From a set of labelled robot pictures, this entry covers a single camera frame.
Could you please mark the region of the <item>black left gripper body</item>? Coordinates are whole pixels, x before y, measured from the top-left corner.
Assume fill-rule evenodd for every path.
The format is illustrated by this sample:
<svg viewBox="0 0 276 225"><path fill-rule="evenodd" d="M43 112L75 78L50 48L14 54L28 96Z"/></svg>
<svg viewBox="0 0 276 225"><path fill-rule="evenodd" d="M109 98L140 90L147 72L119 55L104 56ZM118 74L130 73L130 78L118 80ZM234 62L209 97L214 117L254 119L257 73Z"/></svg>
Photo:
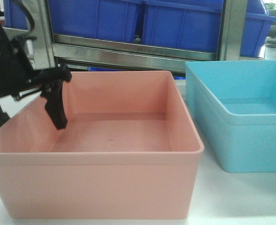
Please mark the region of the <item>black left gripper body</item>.
<svg viewBox="0 0 276 225"><path fill-rule="evenodd" d="M19 100L35 92L58 92L72 75L66 65L36 70L24 52L27 40L35 40L29 32L9 39L0 24L0 98L11 95Z"/></svg>

